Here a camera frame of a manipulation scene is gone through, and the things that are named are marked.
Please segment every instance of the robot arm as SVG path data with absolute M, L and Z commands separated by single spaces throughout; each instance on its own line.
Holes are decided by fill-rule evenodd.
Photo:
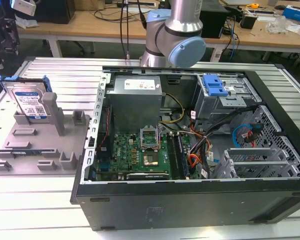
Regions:
M 171 10 L 149 12 L 143 67 L 189 68 L 203 57 L 206 43 L 200 37 L 203 0 L 170 0 Z

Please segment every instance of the sticker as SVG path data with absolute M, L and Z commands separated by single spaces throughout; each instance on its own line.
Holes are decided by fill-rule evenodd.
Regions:
M 206 158 L 208 161 L 214 161 L 214 153 L 212 151 L 208 152 L 208 157 Z
M 194 15 L 199 15 L 201 13 L 201 7 L 202 7 L 202 1 L 203 0 L 197 0 L 196 5 L 195 5 L 195 10 L 194 10 Z
M 12 151 L 12 154 L 19 154 L 19 155 L 26 155 L 26 152 L 24 151 Z
M 127 79 L 124 81 L 125 90 L 155 90 L 155 80 Z
M 196 120 L 196 111 L 191 111 L 191 119 Z
M 201 175 L 205 178 L 205 179 L 207 179 L 208 178 L 208 173 L 202 168 L 202 170 L 201 170 Z
M 233 86 L 225 86 L 224 89 L 227 90 L 227 91 L 234 91 L 235 90 L 235 88 Z
M 40 96 L 37 92 L 16 92 L 15 98 L 26 116 L 35 119 L 47 116 L 44 106 L 39 102 Z

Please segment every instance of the yellow wire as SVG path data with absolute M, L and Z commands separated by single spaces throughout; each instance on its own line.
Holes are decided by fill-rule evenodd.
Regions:
M 178 99 L 176 99 L 172 94 L 166 93 L 166 95 L 168 95 L 168 96 L 170 96 L 171 98 L 173 98 L 173 100 L 175 100 L 175 101 L 180 105 L 180 107 L 181 107 L 181 109 L 182 109 L 182 114 L 181 114 L 181 116 L 180 116 L 178 119 L 176 119 L 176 120 L 171 120 L 171 121 L 159 121 L 159 123 L 161 123 L 161 124 L 174 124 L 174 123 L 177 123 L 177 122 L 181 121 L 181 120 L 184 118 L 184 116 L 185 116 L 185 109 L 184 109 L 184 107 L 182 106 L 182 104 L 178 101 Z

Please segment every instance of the orange object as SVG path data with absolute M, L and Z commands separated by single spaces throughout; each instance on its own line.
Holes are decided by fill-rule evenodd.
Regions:
M 252 3 L 252 4 L 250 4 L 250 5 L 247 5 L 246 7 L 250 7 L 250 8 L 252 8 L 252 9 L 258 9 L 259 8 L 259 4 L 257 4 L 257 3 Z

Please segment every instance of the blue hard drive label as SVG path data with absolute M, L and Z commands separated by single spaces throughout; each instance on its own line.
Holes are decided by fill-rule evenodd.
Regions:
M 46 119 L 47 112 L 42 103 L 39 102 L 40 95 L 35 91 L 15 92 L 15 98 L 24 114 L 31 119 Z

